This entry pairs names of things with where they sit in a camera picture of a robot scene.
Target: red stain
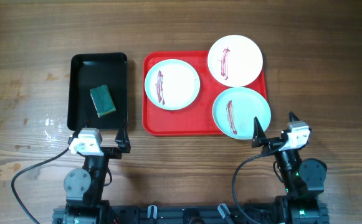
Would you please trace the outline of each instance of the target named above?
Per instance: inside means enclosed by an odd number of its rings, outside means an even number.
[[[163,74],[161,74],[161,71],[158,71],[158,76],[157,76],[157,83],[156,83],[156,92],[157,92],[157,97],[158,97],[158,103],[161,103],[161,100],[163,100],[163,105],[166,104],[166,102],[164,102],[164,96],[163,96]]]
[[[227,111],[229,127],[230,127],[230,129],[232,130],[232,132],[234,134],[237,134],[237,131],[236,131],[236,128],[235,128],[235,123],[234,123],[232,100],[229,100],[229,102],[228,102],[228,104],[226,106],[226,111]]]
[[[224,49],[222,53],[222,59],[221,59],[221,75],[225,78],[225,80],[228,79],[228,54],[231,50],[229,48]]]

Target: black tray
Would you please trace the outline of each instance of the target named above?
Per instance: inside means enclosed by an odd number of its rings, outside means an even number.
[[[89,128],[118,129],[128,120],[127,60],[123,53],[79,54],[71,59],[67,127],[75,131],[90,120]],[[107,85],[116,111],[98,117],[90,89]]]

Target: sponge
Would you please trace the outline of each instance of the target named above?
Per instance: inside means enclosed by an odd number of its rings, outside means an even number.
[[[98,117],[116,111],[110,92],[106,85],[91,89],[92,101],[95,105]]]

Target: light blue plate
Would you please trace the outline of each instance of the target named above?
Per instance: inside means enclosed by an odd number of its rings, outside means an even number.
[[[249,88],[236,87],[218,95],[212,106],[212,117],[218,128],[229,137],[252,139],[254,117],[258,118],[265,131],[271,115],[269,105],[261,94]]]

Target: wooden table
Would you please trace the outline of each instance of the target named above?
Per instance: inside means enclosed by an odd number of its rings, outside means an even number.
[[[112,205],[233,204],[235,168],[260,153],[225,136],[150,136],[141,123],[142,63],[157,50],[207,50],[241,34],[264,53],[272,109],[268,136],[292,110],[313,129],[302,158],[328,165],[332,223],[362,223],[362,1],[0,0],[0,223],[30,223],[11,192],[14,174],[67,147],[70,59],[124,52],[129,66],[131,154],[110,161]],[[104,133],[113,144],[115,132]],[[284,187],[274,158],[248,165],[241,202],[270,202]],[[83,158],[66,154],[18,179],[31,213],[50,223],[65,205],[63,180]]]

